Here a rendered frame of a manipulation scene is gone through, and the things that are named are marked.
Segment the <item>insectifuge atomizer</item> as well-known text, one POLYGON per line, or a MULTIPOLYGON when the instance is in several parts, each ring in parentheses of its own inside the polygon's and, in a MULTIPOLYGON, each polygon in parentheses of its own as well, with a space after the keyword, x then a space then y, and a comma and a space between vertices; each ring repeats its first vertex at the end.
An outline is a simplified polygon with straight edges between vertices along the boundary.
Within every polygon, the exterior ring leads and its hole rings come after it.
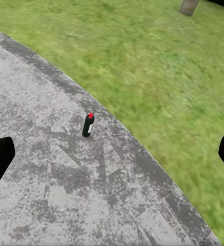
POLYGON ((94 121, 95 119, 94 119, 93 114, 90 114, 87 116, 84 129, 83 129, 83 137, 88 138, 90 136, 93 125, 94 125, 94 121))

